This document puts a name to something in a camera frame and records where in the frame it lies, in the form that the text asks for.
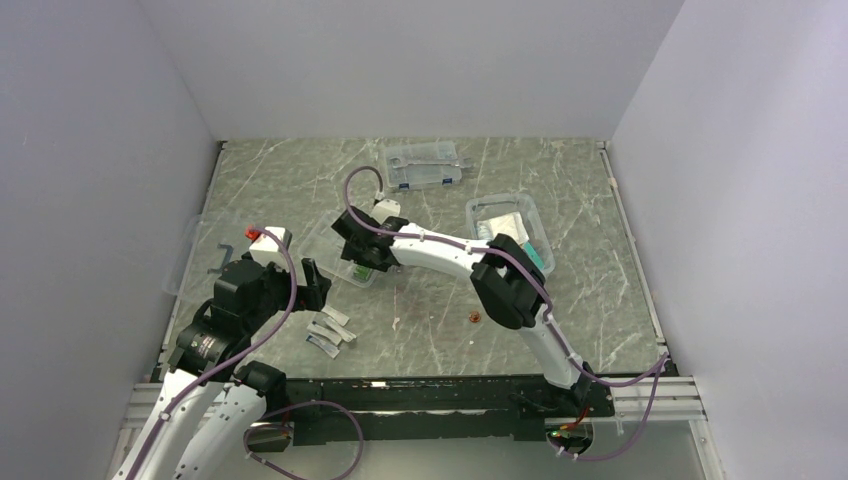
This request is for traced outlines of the small green box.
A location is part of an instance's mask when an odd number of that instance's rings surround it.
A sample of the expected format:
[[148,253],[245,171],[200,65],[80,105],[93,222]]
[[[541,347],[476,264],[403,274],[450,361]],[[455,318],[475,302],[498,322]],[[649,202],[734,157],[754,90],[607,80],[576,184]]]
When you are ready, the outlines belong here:
[[352,277],[362,282],[366,282],[371,275],[372,270],[364,266],[356,266],[352,271]]

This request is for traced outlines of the clear first aid box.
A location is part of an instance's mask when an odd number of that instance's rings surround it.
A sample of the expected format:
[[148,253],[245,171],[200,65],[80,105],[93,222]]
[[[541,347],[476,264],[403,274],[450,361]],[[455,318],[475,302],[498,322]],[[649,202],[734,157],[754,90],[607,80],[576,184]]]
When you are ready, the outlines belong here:
[[539,209],[531,196],[494,194],[469,200],[466,221],[472,239],[493,240],[504,234],[515,240],[548,277],[555,268],[552,247]]

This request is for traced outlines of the white gauze pad packet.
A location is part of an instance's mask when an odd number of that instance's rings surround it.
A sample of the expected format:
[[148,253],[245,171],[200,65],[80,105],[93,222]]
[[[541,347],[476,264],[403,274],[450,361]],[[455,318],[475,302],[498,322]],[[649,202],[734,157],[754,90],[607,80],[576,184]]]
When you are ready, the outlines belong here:
[[495,236],[499,234],[507,235],[519,245],[523,245],[529,241],[529,234],[519,212],[511,212],[491,218],[488,220],[488,223]]

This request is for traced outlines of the teal carded blister pack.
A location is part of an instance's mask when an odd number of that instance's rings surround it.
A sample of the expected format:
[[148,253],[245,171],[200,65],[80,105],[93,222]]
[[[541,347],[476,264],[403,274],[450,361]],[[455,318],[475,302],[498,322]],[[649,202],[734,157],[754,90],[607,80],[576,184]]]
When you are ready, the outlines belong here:
[[537,250],[533,247],[530,242],[526,242],[522,245],[522,248],[528,258],[534,263],[536,267],[538,267],[541,271],[545,269],[544,260],[541,258]]

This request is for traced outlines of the white bottle blue label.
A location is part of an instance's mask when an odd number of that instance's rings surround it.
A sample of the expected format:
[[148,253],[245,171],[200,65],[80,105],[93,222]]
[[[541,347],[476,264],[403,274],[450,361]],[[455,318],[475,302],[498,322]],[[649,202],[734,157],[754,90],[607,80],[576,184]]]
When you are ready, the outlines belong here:
[[486,242],[493,240],[495,236],[489,223],[485,221],[476,223],[475,232],[478,239]]

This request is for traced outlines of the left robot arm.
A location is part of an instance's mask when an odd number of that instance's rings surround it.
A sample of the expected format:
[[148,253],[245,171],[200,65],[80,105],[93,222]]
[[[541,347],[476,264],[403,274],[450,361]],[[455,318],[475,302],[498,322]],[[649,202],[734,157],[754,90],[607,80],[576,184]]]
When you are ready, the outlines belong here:
[[331,280],[310,258],[301,266],[303,285],[279,263],[249,255],[221,269],[212,297],[178,335],[157,400],[114,478],[208,479],[252,423],[285,411],[285,374],[242,360],[275,314],[325,306]]

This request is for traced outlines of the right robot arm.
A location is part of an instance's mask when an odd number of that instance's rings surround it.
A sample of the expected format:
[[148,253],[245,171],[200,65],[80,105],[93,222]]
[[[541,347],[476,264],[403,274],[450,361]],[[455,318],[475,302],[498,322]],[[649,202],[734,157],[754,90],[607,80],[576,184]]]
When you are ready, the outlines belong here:
[[591,380],[553,317],[546,278],[511,237],[462,239],[394,216],[380,224],[354,207],[331,228],[344,240],[341,258],[358,266],[421,267],[469,280],[488,317],[518,333],[534,354],[555,409],[574,415],[588,404]]

